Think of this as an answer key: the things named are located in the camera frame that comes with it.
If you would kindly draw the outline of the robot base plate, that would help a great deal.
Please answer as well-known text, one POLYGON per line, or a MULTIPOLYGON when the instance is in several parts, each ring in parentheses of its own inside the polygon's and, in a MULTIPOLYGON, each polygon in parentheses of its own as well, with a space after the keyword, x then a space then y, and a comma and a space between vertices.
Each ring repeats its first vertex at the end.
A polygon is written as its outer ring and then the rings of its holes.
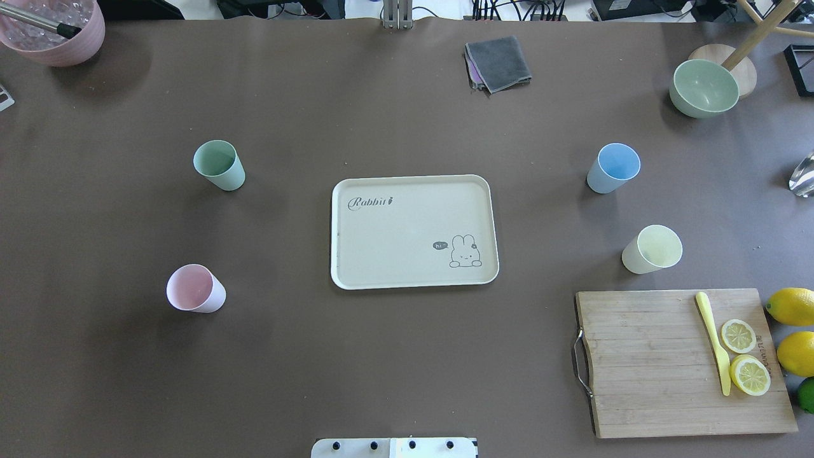
POLYGON ((311 457, 478 457, 475 438, 323 438, 311 457))

